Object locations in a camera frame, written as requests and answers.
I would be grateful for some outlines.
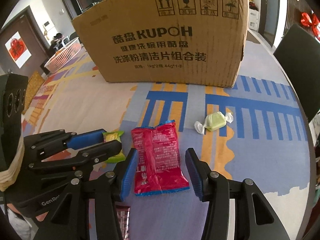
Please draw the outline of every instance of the arrow symbol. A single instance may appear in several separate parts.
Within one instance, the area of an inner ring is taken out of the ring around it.
[[[162,0],[159,0],[160,7],[163,8]]]
[[[170,0],[166,0],[166,1],[167,1],[168,8],[170,8]]]

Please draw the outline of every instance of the red bow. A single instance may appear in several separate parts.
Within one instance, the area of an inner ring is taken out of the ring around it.
[[[320,30],[317,27],[319,20],[314,13],[312,14],[311,18],[307,13],[302,13],[301,24],[305,27],[311,27],[314,36],[320,41]]]

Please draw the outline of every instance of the white plastic basket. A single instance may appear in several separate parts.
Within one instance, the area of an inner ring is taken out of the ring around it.
[[[44,66],[51,73],[55,73],[67,64],[80,50],[81,44],[79,42],[79,37],[76,37],[68,42],[63,48],[59,49],[61,52],[53,55]]]

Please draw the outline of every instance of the patterned tablecloth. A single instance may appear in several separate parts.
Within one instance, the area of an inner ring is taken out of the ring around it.
[[[234,121],[215,132],[198,134],[195,121],[231,111]],[[34,97],[23,122],[24,135],[56,129],[87,132],[124,130],[124,153],[132,147],[130,131],[175,119],[181,169],[185,150],[228,179],[251,178],[265,194],[291,239],[299,231],[308,199],[310,157],[305,124],[292,88],[278,63],[260,43],[248,41],[232,89],[175,83],[106,83],[83,49],[50,76]],[[72,150],[57,155],[73,156]],[[114,165],[98,164],[95,179]],[[137,197],[131,206],[131,240],[201,239],[208,203],[190,190]],[[90,202],[90,239],[96,239],[94,201]],[[234,207],[230,210],[230,232]]]

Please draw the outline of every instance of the doorway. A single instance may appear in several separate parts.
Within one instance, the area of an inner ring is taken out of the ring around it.
[[[0,65],[5,72],[11,70],[31,77],[34,71],[43,73],[40,66],[48,55],[32,27],[29,13],[23,10],[0,31]]]
[[[273,46],[278,26],[280,0],[261,0],[260,26],[258,32]]]

